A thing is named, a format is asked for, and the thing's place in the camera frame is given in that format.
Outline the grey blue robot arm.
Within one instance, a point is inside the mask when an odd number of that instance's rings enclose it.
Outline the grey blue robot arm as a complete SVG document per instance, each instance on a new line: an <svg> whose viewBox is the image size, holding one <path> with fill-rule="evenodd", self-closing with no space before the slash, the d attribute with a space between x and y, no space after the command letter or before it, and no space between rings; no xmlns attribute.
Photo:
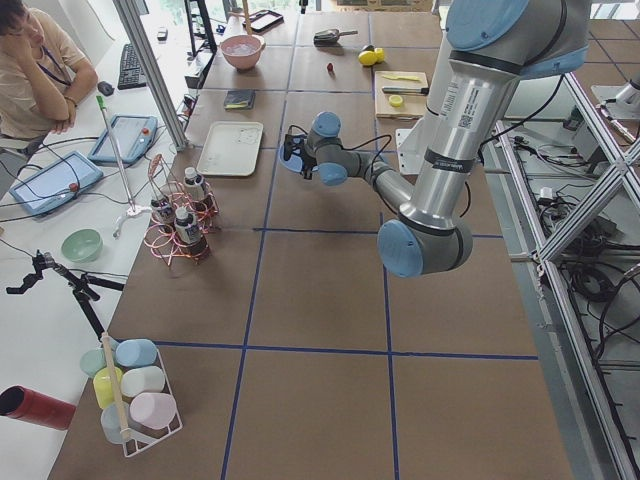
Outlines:
<svg viewBox="0 0 640 480"><path fill-rule="evenodd" d="M379 229L382 263L398 277L449 271L473 239L454 208L478 151L523 80L572 72L586 59L588 1L454 1L427 96L410 132L422 166L410 183L379 155L343 146L341 121L321 112L310 130L286 134L280 157L327 186L366 181L397 217Z"/></svg>

